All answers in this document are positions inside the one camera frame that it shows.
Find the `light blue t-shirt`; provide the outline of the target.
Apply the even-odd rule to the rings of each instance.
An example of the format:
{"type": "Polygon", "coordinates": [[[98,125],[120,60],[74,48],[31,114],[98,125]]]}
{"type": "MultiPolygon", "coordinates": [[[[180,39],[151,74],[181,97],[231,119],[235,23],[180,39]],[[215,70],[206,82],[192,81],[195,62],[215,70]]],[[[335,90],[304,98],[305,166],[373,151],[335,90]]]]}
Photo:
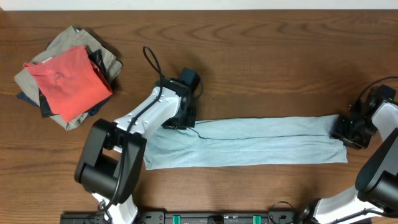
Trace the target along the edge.
{"type": "Polygon", "coordinates": [[[335,115],[197,121],[186,130],[158,129],[144,154],[148,170],[273,164],[346,163],[330,137],[335,115]]]}

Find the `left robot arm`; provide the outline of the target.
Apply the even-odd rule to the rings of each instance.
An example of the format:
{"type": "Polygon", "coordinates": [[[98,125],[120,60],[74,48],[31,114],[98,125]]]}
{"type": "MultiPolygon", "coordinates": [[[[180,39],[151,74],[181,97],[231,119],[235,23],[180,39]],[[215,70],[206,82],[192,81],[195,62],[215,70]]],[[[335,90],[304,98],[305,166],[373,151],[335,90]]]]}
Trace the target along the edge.
{"type": "Polygon", "coordinates": [[[99,202],[82,223],[133,223],[138,209],[132,192],[141,173],[147,140],[159,128],[191,128],[199,78],[161,78],[152,93],[127,115],[97,120],[75,170],[75,181],[99,202]]]}

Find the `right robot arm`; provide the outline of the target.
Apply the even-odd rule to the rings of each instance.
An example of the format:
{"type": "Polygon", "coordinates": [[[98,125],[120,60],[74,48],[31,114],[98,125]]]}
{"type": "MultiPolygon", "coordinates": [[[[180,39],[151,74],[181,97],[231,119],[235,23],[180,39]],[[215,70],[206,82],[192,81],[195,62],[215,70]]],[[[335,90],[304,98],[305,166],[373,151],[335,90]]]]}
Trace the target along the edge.
{"type": "Polygon", "coordinates": [[[371,121],[382,144],[361,168],[355,185],[310,210],[303,223],[360,223],[372,217],[397,218],[397,103],[383,102],[371,121]]]}

